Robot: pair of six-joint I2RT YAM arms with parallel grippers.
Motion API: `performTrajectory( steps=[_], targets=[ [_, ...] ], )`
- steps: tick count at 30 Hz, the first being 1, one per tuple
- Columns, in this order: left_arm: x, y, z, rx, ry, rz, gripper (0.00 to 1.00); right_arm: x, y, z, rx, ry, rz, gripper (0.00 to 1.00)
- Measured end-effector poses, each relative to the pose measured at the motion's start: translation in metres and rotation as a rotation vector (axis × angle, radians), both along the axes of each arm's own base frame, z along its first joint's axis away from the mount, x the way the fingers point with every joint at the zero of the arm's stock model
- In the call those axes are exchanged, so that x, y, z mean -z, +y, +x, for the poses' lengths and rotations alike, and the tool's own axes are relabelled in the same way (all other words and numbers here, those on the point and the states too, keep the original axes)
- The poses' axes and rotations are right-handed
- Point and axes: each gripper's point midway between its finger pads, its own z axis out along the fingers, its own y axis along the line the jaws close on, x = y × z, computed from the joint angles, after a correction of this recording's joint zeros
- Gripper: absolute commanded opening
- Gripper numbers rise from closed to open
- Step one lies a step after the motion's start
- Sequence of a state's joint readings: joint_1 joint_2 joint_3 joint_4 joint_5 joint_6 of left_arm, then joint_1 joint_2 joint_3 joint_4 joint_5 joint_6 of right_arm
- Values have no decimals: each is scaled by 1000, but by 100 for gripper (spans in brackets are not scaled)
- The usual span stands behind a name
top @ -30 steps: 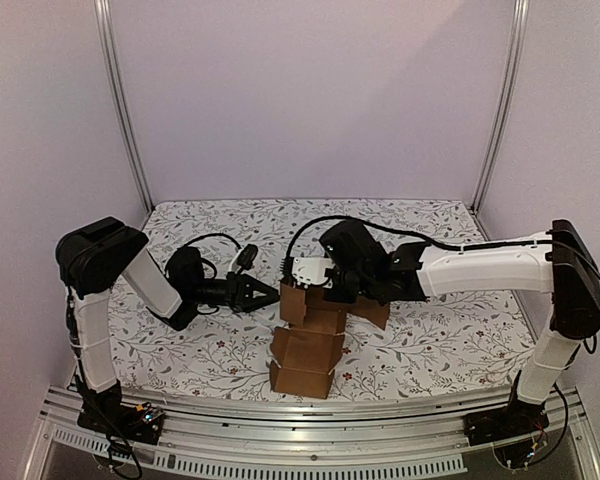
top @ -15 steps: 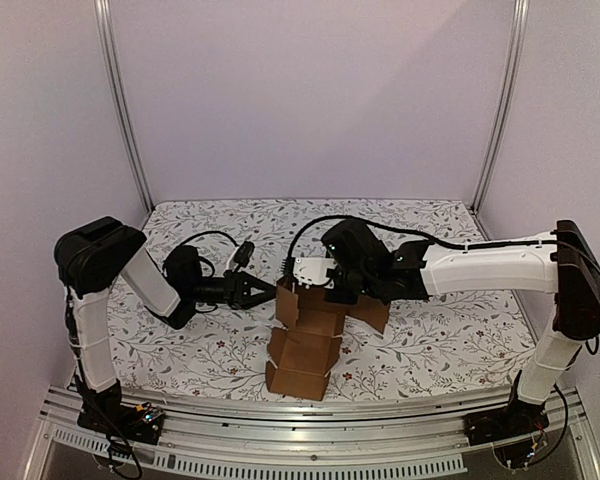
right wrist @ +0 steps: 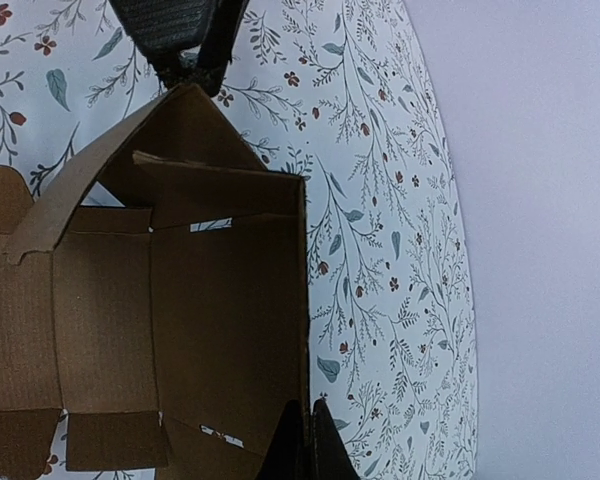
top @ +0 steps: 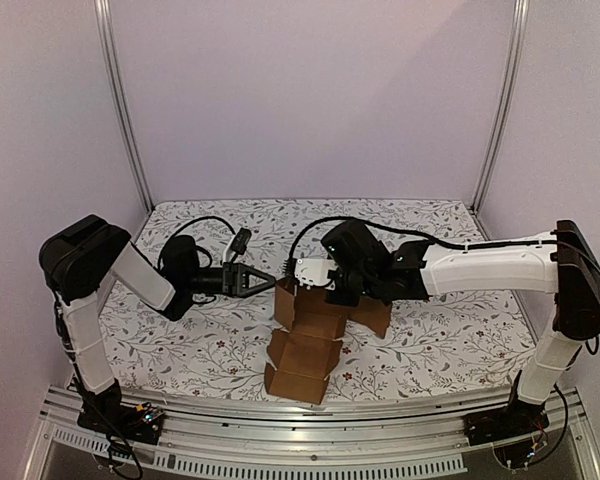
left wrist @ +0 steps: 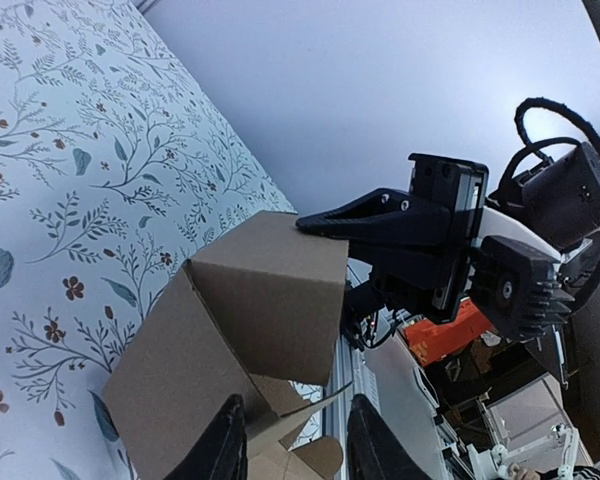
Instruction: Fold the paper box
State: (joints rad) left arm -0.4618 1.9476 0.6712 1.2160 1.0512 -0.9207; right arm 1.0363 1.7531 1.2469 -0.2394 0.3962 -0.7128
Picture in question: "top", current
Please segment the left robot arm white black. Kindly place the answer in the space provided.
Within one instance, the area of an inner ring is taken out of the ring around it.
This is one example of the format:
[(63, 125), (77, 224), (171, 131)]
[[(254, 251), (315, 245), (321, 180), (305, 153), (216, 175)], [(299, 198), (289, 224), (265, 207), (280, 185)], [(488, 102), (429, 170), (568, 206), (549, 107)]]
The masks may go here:
[(113, 288), (123, 286), (172, 322), (220, 297), (246, 299), (273, 288), (274, 276), (238, 260), (246, 252), (250, 230), (229, 232), (220, 261), (214, 261), (185, 227), (179, 227), (151, 261), (126, 229), (94, 214), (42, 244), (38, 262), (53, 296), (56, 328), (76, 389), (85, 413), (106, 433), (121, 433), (129, 423), (100, 323)]

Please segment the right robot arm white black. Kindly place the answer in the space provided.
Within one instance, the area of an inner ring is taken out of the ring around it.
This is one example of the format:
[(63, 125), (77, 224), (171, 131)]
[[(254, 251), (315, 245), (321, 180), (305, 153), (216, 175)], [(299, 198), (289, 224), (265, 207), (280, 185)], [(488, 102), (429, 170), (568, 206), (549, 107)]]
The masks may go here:
[(582, 345), (600, 334), (600, 270), (579, 229), (560, 221), (548, 233), (487, 243), (451, 244), (410, 232), (389, 251), (370, 222), (347, 219), (321, 239), (335, 265), (328, 300), (355, 306), (366, 296), (385, 304), (453, 292), (523, 290), (552, 294), (555, 313), (516, 377), (497, 427), (517, 436), (532, 424)]

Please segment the brown cardboard box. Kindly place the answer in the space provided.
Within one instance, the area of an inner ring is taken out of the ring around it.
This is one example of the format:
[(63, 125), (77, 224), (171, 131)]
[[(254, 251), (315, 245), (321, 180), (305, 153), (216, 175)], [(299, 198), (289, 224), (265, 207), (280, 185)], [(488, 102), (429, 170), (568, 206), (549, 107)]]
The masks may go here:
[(291, 279), (276, 282), (274, 320), (264, 370), (269, 395), (319, 404), (340, 360), (346, 324), (352, 321), (384, 338), (390, 305), (364, 297), (356, 307), (328, 304), (326, 289), (305, 289)]

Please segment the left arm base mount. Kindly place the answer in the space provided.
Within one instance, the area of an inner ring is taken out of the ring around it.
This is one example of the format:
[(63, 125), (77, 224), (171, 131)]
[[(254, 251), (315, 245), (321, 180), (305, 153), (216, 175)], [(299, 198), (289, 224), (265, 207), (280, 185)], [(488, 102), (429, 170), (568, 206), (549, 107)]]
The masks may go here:
[(126, 440), (157, 445), (163, 429), (163, 408), (145, 402), (136, 406), (98, 405), (83, 401), (77, 424), (103, 434), (123, 436)]

